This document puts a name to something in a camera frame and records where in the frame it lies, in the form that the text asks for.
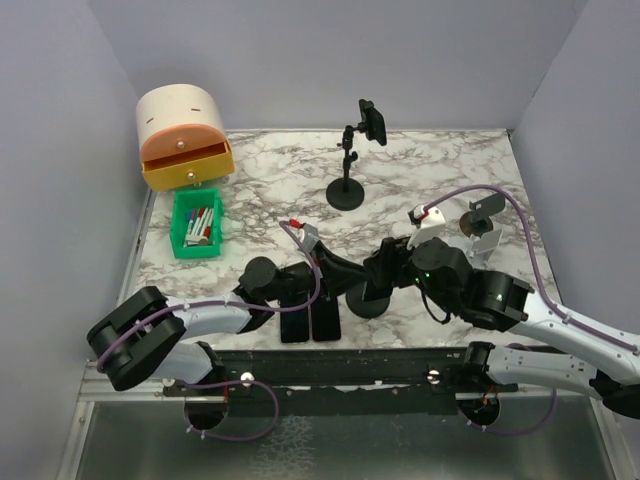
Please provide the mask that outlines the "short black phone stand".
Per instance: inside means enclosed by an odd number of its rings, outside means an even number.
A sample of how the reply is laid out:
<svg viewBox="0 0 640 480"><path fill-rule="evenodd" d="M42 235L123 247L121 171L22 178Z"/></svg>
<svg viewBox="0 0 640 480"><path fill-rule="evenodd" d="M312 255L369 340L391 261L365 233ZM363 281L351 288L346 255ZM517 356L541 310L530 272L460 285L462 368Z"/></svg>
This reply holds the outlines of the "short black phone stand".
<svg viewBox="0 0 640 480"><path fill-rule="evenodd" d="M360 318L378 318L387 311L390 304L390 298L386 297L382 299L365 300L365 287L366 284L363 283L346 292L345 298L347 306L353 314Z"/></svg>

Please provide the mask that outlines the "black phone with pink edge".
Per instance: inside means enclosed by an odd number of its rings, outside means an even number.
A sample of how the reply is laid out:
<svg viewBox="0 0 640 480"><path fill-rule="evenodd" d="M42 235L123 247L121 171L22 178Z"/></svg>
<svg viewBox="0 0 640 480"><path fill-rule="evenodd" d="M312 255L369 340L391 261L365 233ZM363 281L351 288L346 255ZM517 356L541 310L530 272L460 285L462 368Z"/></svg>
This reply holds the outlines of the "black phone with pink edge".
<svg viewBox="0 0 640 480"><path fill-rule="evenodd" d="M336 298L318 298L311 305L311 336L316 342L341 339L339 305Z"/></svg>

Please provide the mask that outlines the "black phone with white edge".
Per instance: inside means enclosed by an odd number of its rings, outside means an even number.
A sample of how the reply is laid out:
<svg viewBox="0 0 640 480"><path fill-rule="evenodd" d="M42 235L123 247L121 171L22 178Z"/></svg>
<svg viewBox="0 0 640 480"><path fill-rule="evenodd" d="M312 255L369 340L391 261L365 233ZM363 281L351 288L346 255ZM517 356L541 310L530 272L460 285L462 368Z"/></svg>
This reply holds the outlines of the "black phone with white edge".
<svg viewBox="0 0 640 480"><path fill-rule="evenodd" d="M284 344L305 343L310 339L309 309L280 314L280 340Z"/></svg>

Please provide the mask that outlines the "tall black phone stand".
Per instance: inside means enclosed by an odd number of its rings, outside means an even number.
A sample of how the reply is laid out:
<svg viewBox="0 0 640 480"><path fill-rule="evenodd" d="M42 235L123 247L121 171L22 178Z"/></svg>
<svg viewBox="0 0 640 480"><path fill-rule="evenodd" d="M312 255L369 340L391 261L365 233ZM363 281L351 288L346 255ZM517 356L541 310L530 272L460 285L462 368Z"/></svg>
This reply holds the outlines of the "tall black phone stand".
<svg viewBox="0 0 640 480"><path fill-rule="evenodd" d="M333 180L326 189L326 199L328 203L339 211L352 211L358 208L364 201L364 187L354 179L350 178L351 165L358 159L357 152L353 149L355 133L365 135L366 124L363 112L366 108L374 106L370 100L360 99L359 109L361 121L356 125L346 125L342 134L339 146L344 152L342 160L342 177Z"/></svg>

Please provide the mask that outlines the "brown round base phone stand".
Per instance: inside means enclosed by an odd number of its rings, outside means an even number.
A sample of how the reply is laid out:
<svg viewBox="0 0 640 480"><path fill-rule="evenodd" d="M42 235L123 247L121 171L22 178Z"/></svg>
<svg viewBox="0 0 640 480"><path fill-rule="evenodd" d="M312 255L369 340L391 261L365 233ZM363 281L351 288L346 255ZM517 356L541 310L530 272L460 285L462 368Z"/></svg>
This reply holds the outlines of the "brown round base phone stand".
<svg viewBox="0 0 640 480"><path fill-rule="evenodd" d="M459 220L461 232L466 237L482 237L494 229L492 217L502 212L505 206L506 199L501 193L470 202L468 211Z"/></svg>

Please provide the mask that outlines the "silver folding phone stand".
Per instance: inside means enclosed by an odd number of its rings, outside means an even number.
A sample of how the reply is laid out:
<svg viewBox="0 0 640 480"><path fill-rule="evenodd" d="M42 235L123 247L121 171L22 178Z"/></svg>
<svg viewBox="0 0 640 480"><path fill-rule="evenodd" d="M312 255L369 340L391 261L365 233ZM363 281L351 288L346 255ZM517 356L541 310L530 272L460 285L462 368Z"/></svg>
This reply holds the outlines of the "silver folding phone stand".
<svg viewBox="0 0 640 480"><path fill-rule="evenodd" d="M488 261L499 246L502 234L503 230L497 229L488 231L482 236L471 235L466 255L470 259L476 259L477 261Z"/></svg>

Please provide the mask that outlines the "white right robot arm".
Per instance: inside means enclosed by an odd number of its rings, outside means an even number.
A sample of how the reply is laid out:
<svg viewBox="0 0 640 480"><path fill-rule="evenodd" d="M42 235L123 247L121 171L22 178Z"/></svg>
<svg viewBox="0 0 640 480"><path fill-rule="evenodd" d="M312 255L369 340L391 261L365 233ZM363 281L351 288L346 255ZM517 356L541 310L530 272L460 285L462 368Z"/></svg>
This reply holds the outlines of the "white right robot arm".
<svg viewBox="0 0 640 480"><path fill-rule="evenodd" d="M470 347L461 383L481 391L495 384L532 384L599 399L609 410L639 416L639 337L546 302L543 293L509 274L477 269L464 252L439 238L416 247L386 238L363 262L368 282L389 295L417 287L445 313L476 328L509 332L552 347L518 352Z"/></svg>

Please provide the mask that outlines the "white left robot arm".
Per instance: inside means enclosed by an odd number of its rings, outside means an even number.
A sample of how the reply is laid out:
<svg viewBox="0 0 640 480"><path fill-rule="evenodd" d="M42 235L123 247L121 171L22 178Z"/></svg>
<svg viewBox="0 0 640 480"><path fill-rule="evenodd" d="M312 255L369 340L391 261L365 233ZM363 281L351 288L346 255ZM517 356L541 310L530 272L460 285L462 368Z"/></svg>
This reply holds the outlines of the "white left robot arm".
<svg viewBox="0 0 640 480"><path fill-rule="evenodd" d="M277 316L284 344L335 341L341 337L338 298L364 280L362 266L323 244L312 249L310 262L284 268L255 257L224 296L171 300L155 286L144 287L93 326L86 340L117 391L168 377L206 395L220 385L221 371L210 348L187 339L253 332Z"/></svg>

